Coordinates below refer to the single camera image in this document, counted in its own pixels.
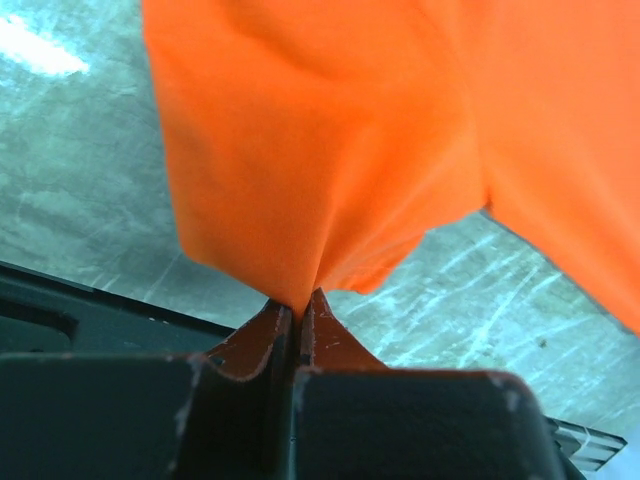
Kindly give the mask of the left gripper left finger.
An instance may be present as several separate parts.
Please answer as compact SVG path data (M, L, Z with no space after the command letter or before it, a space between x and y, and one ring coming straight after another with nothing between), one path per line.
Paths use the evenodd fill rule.
M1 358L5 479L282 479L291 312L206 352Z

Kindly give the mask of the orange t shirt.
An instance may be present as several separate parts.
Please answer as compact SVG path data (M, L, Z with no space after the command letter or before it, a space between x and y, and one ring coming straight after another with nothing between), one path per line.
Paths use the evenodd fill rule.
M635 1L145 1L179 241L302 313L484 209L639 327Z

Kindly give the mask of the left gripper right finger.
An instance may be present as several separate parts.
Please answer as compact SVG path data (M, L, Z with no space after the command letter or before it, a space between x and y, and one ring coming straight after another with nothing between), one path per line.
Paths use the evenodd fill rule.
M298 479L577 479L538 401L499 370L391 369L316 291L294 380Z

